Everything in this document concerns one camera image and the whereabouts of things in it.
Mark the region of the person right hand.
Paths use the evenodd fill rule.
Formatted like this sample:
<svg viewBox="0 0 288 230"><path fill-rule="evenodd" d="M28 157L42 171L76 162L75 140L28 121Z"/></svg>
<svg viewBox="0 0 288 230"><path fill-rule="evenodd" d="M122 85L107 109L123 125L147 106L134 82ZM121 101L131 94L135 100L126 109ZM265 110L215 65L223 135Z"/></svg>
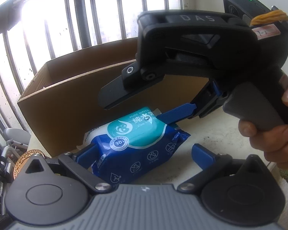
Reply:
<svg viewBox="0 0 288 230"><path fill-rule="evenodd" d="M249 138L254 149L264 153L267 161L288 170L288 125L277 126L270 131L258 131L251 122L240 120L238 129L241 135Z"/></svg>

